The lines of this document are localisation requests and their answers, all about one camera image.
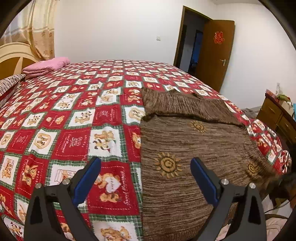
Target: drawer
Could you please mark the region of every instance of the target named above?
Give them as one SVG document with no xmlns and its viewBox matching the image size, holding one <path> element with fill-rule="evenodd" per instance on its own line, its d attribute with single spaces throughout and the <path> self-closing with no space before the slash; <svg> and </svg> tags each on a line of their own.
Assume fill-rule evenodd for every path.
<svg viewBox="0 0 296 241">
<path fill-rule="evenodd" d="M 292 143 L 296 143 L 296 130 L 284 116 L 278 123 L 278 127 L 285 133 L 286 137 L 290 139 Z"/>
<path fill-rule="evenodd" d="M 265 98 L 261 110 L 263 110 L 274 123 L 278 121 L 281 115 L 281 109 L 268 98 Z"/>
<path fill-rule="evenodd" d="M 270 118 L 270 114 L 266 113 L 264 110 L 260 110 L 256 119 L 259 119 L 264 124 L 266 124 L 270 129 L 274 130 L 276 129 L 276 121 L 274 121 L 272 118 Z"/>
</svg>

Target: box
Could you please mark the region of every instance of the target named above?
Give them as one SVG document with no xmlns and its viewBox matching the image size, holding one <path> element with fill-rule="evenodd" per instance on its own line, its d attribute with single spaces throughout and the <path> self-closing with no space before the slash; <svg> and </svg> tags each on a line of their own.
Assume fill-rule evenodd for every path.
<svg viewBox="0 0 296 241">
<path fill-rule="evenodd" d="M 294 113 L 294 109 L 293 109 L 293 107 L 291 107 L 291 106 L 289 106 L 288 104 L 287 104 L 287 102 L 285 102 L 284 100 L 280 100 L 279 101 L 279 104 L 288 112 L 288 114 L 290 115 L 290 116 L 292 116 L 293 115 L 293 113 Z"/>
<path fill-rule="evenodd" d="M 275 99 L 276 102 L 279 102 L 278 98 L 276 97 L 276 95 L 274 93 L 272 93 L 269 89 L 266 89 L 265 93 L 267 93 L 268 95 L 270 95 L 272 98 Z"/>
</svg>

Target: wooden headboard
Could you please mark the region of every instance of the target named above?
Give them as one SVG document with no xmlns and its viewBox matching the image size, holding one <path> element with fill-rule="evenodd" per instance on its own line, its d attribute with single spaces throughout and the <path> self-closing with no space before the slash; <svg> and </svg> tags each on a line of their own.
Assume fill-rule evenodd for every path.
<svg viewBox="0 0 296 241">
<path fill-rule="evenodd" d="M 0 80 L 14 74 L 20 74 L 22 69 L 38 62 L 32 54 L 29 44 L 15 42 L 0 46 Z"/>
</svg>

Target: beige curtain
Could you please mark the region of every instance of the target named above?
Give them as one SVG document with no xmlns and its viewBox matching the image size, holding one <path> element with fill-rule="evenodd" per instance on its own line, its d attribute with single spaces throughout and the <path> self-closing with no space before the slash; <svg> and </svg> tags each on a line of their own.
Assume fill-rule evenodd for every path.
<svg viewBox="0 0 296 241">
<path fill-rule="evenodd" d="M 23 42 L 40 60 L 54 58 L 54 13 L 56 0 L 33 0 L 10 23 L 0 46 Z"/>
</svg>

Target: red paper cutout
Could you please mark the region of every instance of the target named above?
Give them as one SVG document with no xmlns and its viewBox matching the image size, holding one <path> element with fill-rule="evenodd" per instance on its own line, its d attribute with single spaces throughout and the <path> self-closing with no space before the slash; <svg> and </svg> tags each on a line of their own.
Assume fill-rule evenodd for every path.
<svg viewBox="0 0 296 241">
<path fill-rule="evenodd" d="M 222 44 L 225 39 L 223 38 L 222 32 L 215 32 L 214 42 L 215 44 Z"/>
</svg>

